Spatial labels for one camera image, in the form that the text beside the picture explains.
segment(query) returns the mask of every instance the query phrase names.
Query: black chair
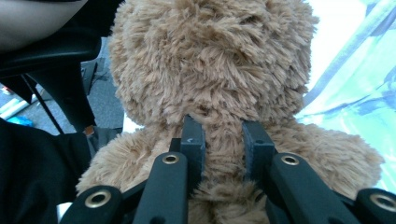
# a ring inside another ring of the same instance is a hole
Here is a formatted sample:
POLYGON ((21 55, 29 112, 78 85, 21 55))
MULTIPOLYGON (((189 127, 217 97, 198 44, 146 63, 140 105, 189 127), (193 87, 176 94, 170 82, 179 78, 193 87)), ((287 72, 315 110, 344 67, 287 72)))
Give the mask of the black chair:
POLYGON ((0 82, 31 103, 34 93, 60 133, 35 84, 57 102, 76 131, 95 125, 81 80, 81 62, 97 57, 101 36, 108 36, 121 0, 89 1, 54 35, 27 48, 0 54, 0 82))

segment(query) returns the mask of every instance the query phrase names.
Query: gray carpet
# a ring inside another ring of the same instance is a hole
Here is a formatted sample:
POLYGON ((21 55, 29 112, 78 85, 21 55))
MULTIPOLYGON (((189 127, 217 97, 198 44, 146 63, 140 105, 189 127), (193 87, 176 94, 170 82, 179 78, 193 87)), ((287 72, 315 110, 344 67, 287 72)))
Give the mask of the gray carpet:
MULTIPOLYGON (((96 59, 98 67, 92 77, 91 91, 87 98, 95 115, 97 126, 120 129, 123 123, 123 109, 119 99, 115 97, 116 88, 108 70, 110 61, 106 45, 107 39, 103 38, 102 50, 96 59)), ((13 98, 18 98, 18 96, 15 94, 6 95, 0 92, 0 107, 13 98)), ((49 99, 46 101, 46 105, 65 133, 75 132, 74 127, 69 123, 55 101, 49 99)), ((26 117, 38 129, 45 130, 51 134, 59 134, 39 102, 29 105, 15 116, 26 117)))

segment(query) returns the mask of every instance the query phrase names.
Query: person's arm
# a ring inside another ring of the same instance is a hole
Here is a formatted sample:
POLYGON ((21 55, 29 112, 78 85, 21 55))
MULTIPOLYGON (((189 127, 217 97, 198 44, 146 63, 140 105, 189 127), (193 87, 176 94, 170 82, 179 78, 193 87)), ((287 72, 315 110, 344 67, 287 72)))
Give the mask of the person's arm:
POLYGON ((23 48, 52 35, 87 1, 0 0, 0 53, 23 48))

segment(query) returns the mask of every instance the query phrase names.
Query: fluffy fur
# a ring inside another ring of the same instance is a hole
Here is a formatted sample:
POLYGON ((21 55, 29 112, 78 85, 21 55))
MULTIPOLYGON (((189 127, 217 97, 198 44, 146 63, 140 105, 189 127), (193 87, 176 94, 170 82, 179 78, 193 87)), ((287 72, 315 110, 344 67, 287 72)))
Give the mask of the fluffy fur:
POLYGON ((353 198, 382 159, 358 136, 295 121, 309 79, 317 18, 299 0, 126 0, 110 41, 117 95, 145 126, 103 147, 78 184, 125 191, 149 176, 190 114, 205 130, 205 180, 190 223, 266 223, 265 197, 245 173, 242 120, 262 123, 281 152, 305 158, 353 198))

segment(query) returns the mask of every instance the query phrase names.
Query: brown teddy bear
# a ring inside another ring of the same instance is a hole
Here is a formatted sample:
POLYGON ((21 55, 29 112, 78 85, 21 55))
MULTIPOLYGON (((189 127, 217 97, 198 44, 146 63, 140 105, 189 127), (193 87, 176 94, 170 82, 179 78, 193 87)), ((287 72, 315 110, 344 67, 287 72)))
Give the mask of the brown teddy bear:
POLYGON ((279 152, 306 159, 331 189, 354 198, 371 187, 382 163, 374 149, 293 116, 317 22, 300 0, 126 0, 109 44, 111 71, 127 115, 145 128, 99 150, 78 191, 125 191, 147 179, 186 115, 202 124, 206 143, 189 223, 268 222, 261 191, 243 181, 243 120, 259 121, 279 152))

